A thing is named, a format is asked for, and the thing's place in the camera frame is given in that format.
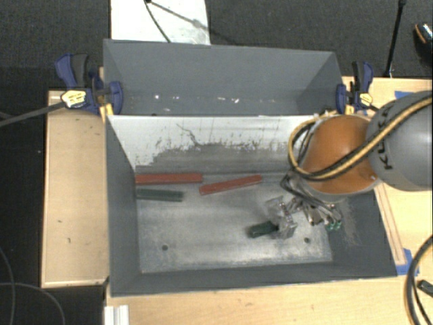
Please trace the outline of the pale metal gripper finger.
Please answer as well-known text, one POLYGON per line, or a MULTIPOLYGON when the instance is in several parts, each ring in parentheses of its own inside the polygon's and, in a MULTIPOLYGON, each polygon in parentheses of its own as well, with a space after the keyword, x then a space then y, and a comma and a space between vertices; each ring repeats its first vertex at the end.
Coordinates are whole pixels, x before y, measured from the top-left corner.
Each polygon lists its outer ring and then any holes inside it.
POLYGON ((273 239, 286 240, 294 235, 298 223, 294 221, 293 216, 279 217, 276 221, 271 222, 275 226, 275 231, 271 234, 273 239))
POLYGON ((267 214, 272 223, 286 223, 288 221, 288 206, 283 197, 266 201, 267 214))

